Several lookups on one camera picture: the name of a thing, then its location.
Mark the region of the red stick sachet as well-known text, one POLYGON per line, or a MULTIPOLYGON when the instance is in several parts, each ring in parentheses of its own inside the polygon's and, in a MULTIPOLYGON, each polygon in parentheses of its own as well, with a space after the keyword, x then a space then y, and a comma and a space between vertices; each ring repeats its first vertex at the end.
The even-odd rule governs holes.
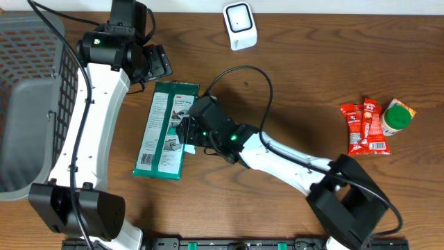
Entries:
POLYGON ((363 104, 363 112, 361 118, 361 141, 360 145, 362 147, 368 148, 368 137, 370 133, 370 128, 373 122, 373 116, 377 110, 377 102, 372 99, 365 99, 363 104))

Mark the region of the red snack bag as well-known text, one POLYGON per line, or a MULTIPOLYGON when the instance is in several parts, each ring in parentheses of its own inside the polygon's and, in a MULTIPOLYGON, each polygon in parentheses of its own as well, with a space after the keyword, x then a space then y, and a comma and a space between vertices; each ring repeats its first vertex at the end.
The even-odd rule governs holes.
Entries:
POLYGON ((349 128, 349 146, 348 155, 366 155, 366 154, 381 154, 389 155, 391 150, 382 133, 382 126, 380 124, 379 116, 382 108, 379 104, 375 105, 375 112, 373 113, 372 122, 368 133, 368 145, 361 143, 361 137, 364 134, 364 127, 362 124, 363 105, 362 104, 342 104, 341 113, 345 117, 349 128))

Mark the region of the green lid jar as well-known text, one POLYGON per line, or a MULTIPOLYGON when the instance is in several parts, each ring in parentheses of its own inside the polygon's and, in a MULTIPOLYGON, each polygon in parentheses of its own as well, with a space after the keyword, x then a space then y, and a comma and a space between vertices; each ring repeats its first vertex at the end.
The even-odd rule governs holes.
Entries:
POLYGON ((382 132, 385 136, 392 136, 408 127, 412 120, 411 113, 403 106, 392 106, 384 111, 380 117, 382 132))

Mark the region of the small orange box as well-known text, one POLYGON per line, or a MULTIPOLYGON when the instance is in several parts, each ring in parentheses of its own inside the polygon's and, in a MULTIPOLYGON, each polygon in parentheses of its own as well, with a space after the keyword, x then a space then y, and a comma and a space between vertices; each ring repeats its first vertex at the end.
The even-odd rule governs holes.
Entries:
POLYGON ((414 118, 416 111, 413 108, 410 108, 408 105, 406 105, 405 103, 401 102, 400 100, 394 98, 391 100, 391 102, 388 105, 388 109, 392 108, 393 106, 402 106, 403 108, 407 109, 411 115, 411 118, 414 118))

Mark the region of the light green wipes pack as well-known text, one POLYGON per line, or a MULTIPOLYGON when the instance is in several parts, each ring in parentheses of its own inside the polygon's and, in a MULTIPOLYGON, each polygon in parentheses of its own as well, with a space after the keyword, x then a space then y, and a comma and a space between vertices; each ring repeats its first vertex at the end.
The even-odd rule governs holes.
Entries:
POLYGON ((190 153, 190 154, 195 154, 196 153, 196 147, 193 146, 193 145, 185 144, 184 145, 184 152, 185 153, 190 153))

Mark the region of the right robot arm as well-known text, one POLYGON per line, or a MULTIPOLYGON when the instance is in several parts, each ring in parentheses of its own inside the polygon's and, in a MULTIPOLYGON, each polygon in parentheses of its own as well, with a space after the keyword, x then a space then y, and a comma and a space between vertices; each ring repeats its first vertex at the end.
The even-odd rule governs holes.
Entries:
POLYGON ((388 210, 388 199, 361 165, 347 155, 336 160, 310 156, 285 146, 250 124, 237 124, 211 96, 180 110, 180 143, 230 164, 266 172, 303 193, 330 242, 361 249, 388 210))

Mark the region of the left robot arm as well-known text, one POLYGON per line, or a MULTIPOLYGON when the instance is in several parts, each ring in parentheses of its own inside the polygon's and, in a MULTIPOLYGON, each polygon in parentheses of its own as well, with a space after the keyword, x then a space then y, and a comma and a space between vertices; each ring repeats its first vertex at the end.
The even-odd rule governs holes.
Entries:
POLYGON ((78 64, 76 100, 60 155, 46 183, 28 200, 64 249, 143 249, 144 234, 125 218, 123 197, 108 192, 108 159, 124 97, 172 72, 151 44, 152 11, 136 0, 114 0, 110 18, 86 32, 70 53, 78 64))

